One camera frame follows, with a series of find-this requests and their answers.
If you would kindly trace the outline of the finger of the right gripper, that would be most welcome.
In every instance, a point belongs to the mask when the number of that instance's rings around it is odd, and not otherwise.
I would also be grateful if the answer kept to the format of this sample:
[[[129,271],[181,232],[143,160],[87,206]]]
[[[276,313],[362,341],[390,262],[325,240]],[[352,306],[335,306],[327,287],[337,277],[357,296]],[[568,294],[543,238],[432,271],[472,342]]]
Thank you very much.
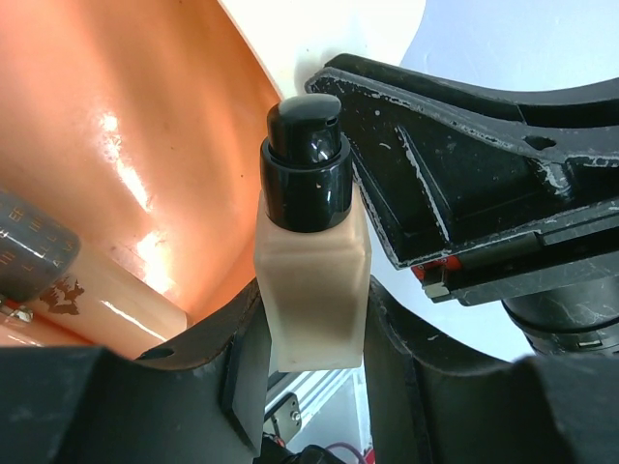
[[[340,100],[368,212],[398,268],[616,224],[616,79],[504,91],[341,54],[305,87]]]

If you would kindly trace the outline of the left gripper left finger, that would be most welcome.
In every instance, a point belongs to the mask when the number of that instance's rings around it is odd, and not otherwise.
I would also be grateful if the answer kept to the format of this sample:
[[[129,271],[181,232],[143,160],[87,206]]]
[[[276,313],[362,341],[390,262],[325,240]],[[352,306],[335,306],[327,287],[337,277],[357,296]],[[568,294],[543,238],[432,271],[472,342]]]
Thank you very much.
[[[250,463],[271,337],[256,283],[131,361],[103,347],[1,352],[5,463]]]

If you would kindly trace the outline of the white cylindrical drawer organizer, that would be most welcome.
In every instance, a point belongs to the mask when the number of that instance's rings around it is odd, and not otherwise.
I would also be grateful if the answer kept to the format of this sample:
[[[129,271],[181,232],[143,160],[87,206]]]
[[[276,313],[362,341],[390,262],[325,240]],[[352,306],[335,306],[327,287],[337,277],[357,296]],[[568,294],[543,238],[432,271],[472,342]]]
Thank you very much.
[[[348,53],[397,65],[422,22],[423,0],[222,1],[283,99],[332,58]]]

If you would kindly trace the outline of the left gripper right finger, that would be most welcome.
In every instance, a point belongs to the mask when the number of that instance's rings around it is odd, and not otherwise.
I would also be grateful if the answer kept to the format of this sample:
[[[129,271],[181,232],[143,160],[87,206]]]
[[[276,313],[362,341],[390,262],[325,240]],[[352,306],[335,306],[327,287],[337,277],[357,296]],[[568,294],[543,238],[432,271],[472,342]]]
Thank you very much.
[[[503,362],[368,293],[364,365],[380,463],[614,463],[618,361]]]

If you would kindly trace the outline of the orange drawer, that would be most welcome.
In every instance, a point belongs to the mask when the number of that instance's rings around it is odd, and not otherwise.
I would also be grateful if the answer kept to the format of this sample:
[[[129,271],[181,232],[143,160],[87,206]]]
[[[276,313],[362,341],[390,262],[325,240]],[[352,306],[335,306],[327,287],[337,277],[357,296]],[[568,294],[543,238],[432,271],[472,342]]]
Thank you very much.
[[[1,190],[190,325],[253,278],[257,151],[277,99],[218,1],[1,5]],[[8,312],[1,342],[94,343]]]

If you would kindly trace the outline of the foundation bottle black pump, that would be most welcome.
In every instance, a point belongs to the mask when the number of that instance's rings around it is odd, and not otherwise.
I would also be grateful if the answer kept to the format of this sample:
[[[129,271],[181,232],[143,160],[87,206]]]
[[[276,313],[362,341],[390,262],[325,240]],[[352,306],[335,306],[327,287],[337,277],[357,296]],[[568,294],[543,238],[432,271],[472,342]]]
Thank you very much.
[[[279,371],[356,368],[371,246],[340,100],[273,106],[260,146],[254,267]]]

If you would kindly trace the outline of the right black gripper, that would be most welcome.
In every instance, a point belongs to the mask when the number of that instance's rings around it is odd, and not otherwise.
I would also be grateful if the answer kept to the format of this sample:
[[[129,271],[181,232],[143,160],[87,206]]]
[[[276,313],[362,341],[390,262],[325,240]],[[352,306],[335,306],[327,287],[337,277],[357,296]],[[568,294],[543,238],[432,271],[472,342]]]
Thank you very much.
[[[501,303],[538,354],[618,353],[615,199],[419,258],[412,272],[435,303]]]

